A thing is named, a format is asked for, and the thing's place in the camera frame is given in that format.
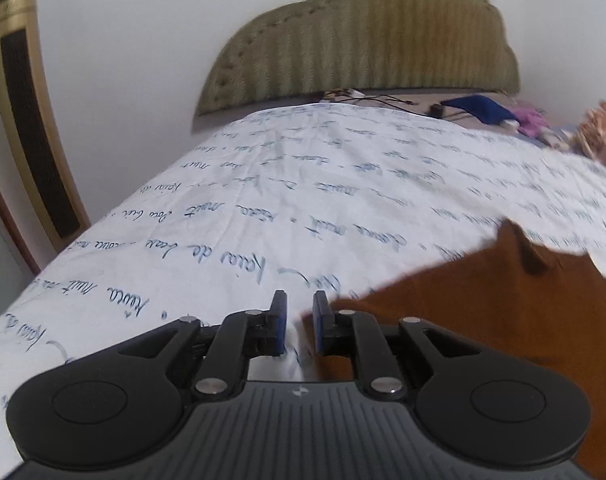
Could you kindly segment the brown knit sweater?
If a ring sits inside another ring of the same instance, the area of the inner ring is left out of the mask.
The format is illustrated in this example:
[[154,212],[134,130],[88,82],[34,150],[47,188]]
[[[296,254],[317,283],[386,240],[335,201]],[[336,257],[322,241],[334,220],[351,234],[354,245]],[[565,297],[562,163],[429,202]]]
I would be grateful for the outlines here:
[[588,255],[537,245],[506,221],[478,252],[331,307],[383,324],[423,318],[571,379],[592,408],[577,461],[606,479],[606,278]]

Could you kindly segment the pink crumpled clothes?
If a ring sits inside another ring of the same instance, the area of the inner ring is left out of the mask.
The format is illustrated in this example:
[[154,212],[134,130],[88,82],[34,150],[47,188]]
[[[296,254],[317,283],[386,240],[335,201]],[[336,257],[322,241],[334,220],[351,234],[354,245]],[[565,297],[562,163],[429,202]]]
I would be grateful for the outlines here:
[[572,148],[606,167],[606,101],[588,110],[571,139]]

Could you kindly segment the white script-print bed sheet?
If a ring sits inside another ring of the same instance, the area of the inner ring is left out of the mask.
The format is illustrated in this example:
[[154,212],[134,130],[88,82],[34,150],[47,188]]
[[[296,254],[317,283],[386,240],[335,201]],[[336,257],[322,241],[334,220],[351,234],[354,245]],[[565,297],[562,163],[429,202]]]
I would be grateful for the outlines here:
[[258,377],[312,369],[312,294],[358,298],[463,256],[509,219],[606,278],[606,168],[514,136],[345,104],[262,110],[223,126],[73,240],[0,314],[6,425],[31,377],[183,315],[207,324],[283,289],[286,353]]

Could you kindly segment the dark blue cloth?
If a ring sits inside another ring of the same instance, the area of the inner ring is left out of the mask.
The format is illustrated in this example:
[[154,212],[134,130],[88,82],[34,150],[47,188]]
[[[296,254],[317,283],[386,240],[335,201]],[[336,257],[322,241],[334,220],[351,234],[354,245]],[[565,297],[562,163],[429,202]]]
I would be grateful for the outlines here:
[[440,105],[462,110],[478,119],[484,125],[496,126],[506,120],[511,120],[512,122],[518,120],[511,110],[480,94],[445,100],[440,102]]

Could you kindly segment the purple cloth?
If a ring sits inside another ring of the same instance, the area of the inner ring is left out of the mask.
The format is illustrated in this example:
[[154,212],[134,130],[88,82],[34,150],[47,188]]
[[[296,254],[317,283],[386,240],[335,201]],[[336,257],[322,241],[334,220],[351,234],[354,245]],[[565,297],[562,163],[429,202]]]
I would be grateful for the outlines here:
[[511,113],[519,123],[518,131],[528,138],[537,138],[545,129],[549,128],[548,119],[534,107],[515,107]]

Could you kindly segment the olive green padded headboard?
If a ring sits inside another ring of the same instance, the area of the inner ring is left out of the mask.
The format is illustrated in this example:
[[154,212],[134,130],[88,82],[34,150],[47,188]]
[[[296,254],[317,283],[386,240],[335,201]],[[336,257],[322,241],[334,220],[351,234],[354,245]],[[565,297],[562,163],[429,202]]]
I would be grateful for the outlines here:
[[515,94],[518,59],[489,0],[304,0],[225,44],[196,114],[336,89]]

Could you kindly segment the gold tower fan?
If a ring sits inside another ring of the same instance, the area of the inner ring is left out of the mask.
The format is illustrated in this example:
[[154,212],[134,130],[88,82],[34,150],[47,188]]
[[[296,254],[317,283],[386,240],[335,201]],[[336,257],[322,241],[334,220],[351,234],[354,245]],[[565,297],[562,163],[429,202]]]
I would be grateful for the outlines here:
[[0,115],[30,204],[62,252],[90,222],[56,128],[36,0],[0,0]]

